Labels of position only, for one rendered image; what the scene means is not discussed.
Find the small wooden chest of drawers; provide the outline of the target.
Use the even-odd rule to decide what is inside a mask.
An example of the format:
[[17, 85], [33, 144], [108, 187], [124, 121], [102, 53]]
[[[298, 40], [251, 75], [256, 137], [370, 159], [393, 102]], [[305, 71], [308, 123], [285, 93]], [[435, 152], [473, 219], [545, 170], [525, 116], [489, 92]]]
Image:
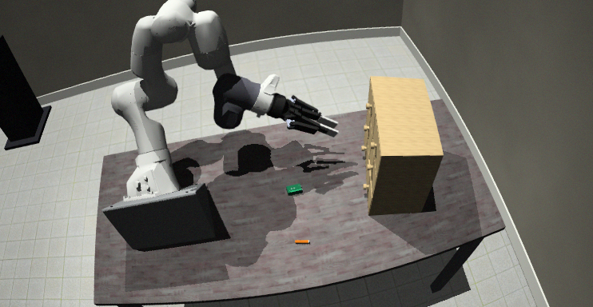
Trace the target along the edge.
[[368, 215], [421, 213], [443, 158], [423, 79], [370, 76], [380, 164]]

